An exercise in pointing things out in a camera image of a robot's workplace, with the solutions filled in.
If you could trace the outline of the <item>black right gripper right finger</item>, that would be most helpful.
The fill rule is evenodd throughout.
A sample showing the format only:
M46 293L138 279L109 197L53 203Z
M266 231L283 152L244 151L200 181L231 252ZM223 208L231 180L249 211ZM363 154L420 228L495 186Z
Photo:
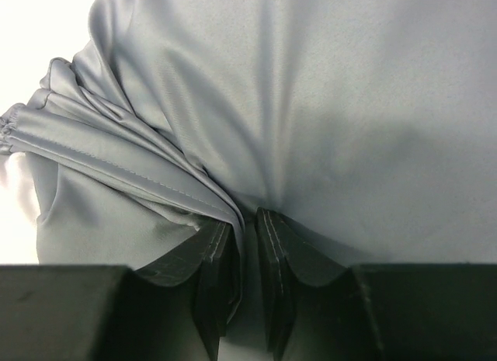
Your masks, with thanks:
M273 211L255 219L276 360L494 360L496 267L344 267Z

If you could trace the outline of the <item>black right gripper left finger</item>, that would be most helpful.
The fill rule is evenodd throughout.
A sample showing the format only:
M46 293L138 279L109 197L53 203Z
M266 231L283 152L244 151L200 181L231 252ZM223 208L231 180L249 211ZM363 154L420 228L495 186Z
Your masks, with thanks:
M211 221L153 263L3 266L3 360L215 360L233 230Z

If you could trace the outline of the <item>grey pillowcase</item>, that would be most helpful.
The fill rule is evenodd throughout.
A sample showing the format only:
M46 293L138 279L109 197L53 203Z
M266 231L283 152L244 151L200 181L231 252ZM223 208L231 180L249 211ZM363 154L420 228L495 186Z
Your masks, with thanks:
M142 268L209 219L244 262L222 360L268 360L259 208L345 266L496 260L496 0L95 0L1 118L2 215Z

